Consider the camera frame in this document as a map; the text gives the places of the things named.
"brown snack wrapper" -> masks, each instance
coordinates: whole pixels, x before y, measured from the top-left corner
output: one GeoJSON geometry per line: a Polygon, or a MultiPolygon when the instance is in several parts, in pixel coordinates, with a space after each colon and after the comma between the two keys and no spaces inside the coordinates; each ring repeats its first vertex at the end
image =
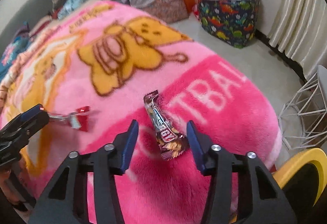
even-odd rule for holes
{"type": "Polygon", "coordinates": [[[144,106],[156,131],[160,155],[164,160],[170,160],[185,152],[189,144],[187,137],[176,130],[171,121],[162,114],[157,104],[158,97],[158,90],[145,95],[144,106]]]}

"white metal frame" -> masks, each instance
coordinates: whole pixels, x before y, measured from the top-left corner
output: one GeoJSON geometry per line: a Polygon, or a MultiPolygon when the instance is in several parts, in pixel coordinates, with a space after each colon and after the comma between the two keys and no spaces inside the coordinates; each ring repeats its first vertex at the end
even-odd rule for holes
{"type": "Polygon", "coordinates": [[[308,107],[310,106],[310,103],[313,103],[315,108],[318,108],[317,105],[315,104],[313,97],[315,96],[322,96],[320,87],[319,87],[319,82],[318,82],[318,74],[317,72],[310,78],[308,82],[305,83],[303,87],[301,87],[294,95],[294,97],[287,103],[284,104],[281,113],[278,116],[278,122],[279,122],[279,127],[282,131],[282,139],[285,145],[287,146],[288,149],[300,149],[300,148],[308,148],[308,147],[315,147],[321,142],[323,142],[327,138],[327,126],[324,127],[324,129],[320,132],[315,131],[315,129],[318,127],[318,125],[321,123],[325,115],[327,114],[327,107],[326,107],[326,100],[323,97],[324,101],[324,108],[323,109],[317,109],[317,110],[311,110],[307,111],[308,107]],[[304,99],[301,99],[301,95],[304,95],[305,93],[310,92],[310,90],[314,89],[312,94],[310,96],[307,96],[304,99]],[[287,110],[292,107],[294,110],[296,110],[297,113],[294,114],[287,114],[287,110]],[[317,115],[315,120],[311,123],[309,127],[305,127],[305,117],[309,115],[317,115]],[[285,135],[284,130],[283,130],[283,118],[287,116],[297,116],[300,118],[301,125],[302,125],[302,135],[301,136],[290,136],[290,135],[285,135]],[[290,143],[290,138],[296,138],[299,141],[299,144],[296,146],[291,145],[290,143]]]}

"baseboard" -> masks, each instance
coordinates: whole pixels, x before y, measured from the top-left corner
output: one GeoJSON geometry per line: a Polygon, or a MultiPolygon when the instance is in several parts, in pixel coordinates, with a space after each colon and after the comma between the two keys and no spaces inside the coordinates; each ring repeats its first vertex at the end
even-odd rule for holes
{"type": "Polygon", "coordinates": [[[298,77],[306,83],[307,80],[305,79],[305,76],[303,75],[303,69],[300,64],[297,62],[291,60],[285,55],[285,51],[280,52],[278,50],[278,45],[276,47],[272,47],[269,45],[269,38],[266,37],[266,35],[258,30],[255,32],[255,37],[259,39],[262,43],[264,43],[268,48],[270,48],[273,52],[275,52],[279,57],[282,58],[284,62],[287,63],[287,65],[298,75],[298,77]]]}

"silver screw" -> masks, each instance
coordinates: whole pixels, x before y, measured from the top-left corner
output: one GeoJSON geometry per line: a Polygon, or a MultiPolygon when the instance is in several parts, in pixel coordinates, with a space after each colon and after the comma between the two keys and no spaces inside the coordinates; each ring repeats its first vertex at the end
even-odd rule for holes
{"type": "Polygon", "coordinates": [[[247,153],[247,156],[250,158],[250,159],[255,159],[257,157],[257,154],[254,153],[254,152],[248,152],[247,153]]]}
{"type": "Polygon", "coordinates": [[[115,148],[115,146],[113,144],[108,144],[108,145],[105,145],[104,146],[104,149],[106,151],[110,151],[110,150],[113,150],[115,148]]]}
{"type": "Polygon", "coordinates": [[[211,146],[211,149],[212,149],[213,151],[220,151],[220,150],[221,150],[221,146],[220,146],[220,145],[212,145],[212,146],[211,146]]]}
{"type": "Polygon", "coordinates": [[[78,152],[77,151],[70,152],[68,156],[69,158],[74,159],[78,156],[78,152]]]}

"light blue clothing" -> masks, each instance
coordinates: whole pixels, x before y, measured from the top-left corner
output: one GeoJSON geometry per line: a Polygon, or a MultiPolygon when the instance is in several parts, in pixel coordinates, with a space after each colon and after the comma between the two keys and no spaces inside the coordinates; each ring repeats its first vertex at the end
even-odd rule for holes
{"type": "Polygon", "coordinates": [[[61,20],[74,10],[80,7],[87,0],[67,0],[62,9],[58,13],[58,19],[61,20]]]}

